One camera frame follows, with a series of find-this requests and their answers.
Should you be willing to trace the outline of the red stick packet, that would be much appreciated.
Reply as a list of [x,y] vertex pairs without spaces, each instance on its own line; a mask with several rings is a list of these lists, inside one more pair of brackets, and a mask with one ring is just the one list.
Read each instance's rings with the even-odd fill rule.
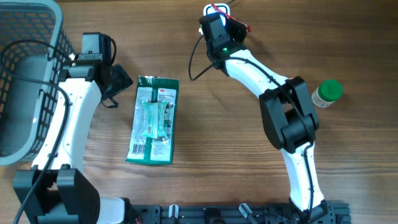
[[[230,14],[228,14],[229,6],[228,6],[227,4],[225,4],[225,3],[223,3],[223,4],[221,4],[221,3],[219,3],[219,4],[214,4],[214,3],[212,3],[212,4],[211,4],[211,7],[212,7],[216,12],[221,13],[222,15],[224,15],[226,19],[232,19],[233,21],[236,21],[236,22],[239,22],[239,23],[245,25],[246,28],[247,28],[247,32],[251,32],[251,26],[250,26],[250,25],[247,25],[247,24],[245,24],[245,23],[243,23],[243,22],[237,20],[236,18],[232,17]],[[225,12],[222,11],[222,10],[220,9],[220,7],[225,7],[225,8],[226,8],[226,11],[225,11]]]

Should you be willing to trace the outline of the green 3M sponge package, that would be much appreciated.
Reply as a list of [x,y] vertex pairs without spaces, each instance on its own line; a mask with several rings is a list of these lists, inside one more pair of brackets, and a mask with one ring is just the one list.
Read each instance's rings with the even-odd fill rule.
[[139,77],[126,162],[170,165],[174,154],[179,80]]

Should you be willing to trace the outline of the green lid white jar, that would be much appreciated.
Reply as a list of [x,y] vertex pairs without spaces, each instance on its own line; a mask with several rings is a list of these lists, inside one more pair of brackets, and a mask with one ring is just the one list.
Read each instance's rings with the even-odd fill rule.
[[343,95],[343,87],[337,80],[326,80],[312,93],[313,104],[327,108]]

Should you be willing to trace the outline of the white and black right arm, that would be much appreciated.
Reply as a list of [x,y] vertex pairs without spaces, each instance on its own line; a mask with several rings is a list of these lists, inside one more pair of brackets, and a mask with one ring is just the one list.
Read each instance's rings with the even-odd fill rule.
[[259,100],[266,137],[285,161],[293,215],[302,223],[317,221],[327,206],[314,162],[319,119],[307,84],[301,77],[274,73],[258,61],[243,44],[246,24],[223,12],[207,14],[199,23],[211,66],[242,83]]

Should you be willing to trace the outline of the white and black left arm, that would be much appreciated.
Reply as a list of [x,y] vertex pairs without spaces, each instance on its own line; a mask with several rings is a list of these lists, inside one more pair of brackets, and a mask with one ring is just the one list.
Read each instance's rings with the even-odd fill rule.
[[21,202],[14,223],[134,223],[139,215],[129,199],[100,196],[83,174],[83,157],[97,106],[132,85],[114,63],[116,43],[100,32],[82,36],[82,51],[63,62],[58,100],[39,155],[14,177]]

